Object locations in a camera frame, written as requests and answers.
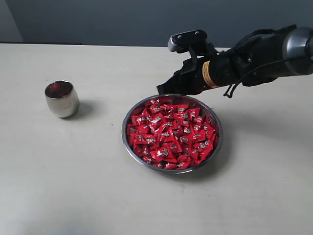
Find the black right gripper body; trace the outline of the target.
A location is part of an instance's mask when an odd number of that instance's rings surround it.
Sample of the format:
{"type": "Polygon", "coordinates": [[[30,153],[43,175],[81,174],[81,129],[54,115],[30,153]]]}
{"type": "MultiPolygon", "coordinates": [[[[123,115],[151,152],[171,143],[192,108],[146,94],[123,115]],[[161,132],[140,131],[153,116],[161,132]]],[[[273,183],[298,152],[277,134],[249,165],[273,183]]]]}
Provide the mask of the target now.
{"type": "Polygon", "coordinates": [[[185,71],[185,67],[174,72],[171,77],[171,93],[197,95],[220,86],[216,72],[218,59],[200,59],[195,70],[185,71]]]}

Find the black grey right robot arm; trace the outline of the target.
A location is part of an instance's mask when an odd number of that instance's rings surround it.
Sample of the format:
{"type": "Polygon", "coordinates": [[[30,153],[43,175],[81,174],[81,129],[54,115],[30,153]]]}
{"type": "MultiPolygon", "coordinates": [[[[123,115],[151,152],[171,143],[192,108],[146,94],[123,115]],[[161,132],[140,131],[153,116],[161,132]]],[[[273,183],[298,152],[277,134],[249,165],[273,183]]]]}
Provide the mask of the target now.
{"type": "Polygon", "coordinates": [[[159,94],[197,95],[227,87],[233,97],[239,84],[245,87],[270,83],[280,77],[313,72],[313,30],[290,25],[281,29],[259,29],[243,37],[233,48],[217,51],[200,29],[172,35],[171,52],[188,52],[190,58],[165,83],[159,94]]]}

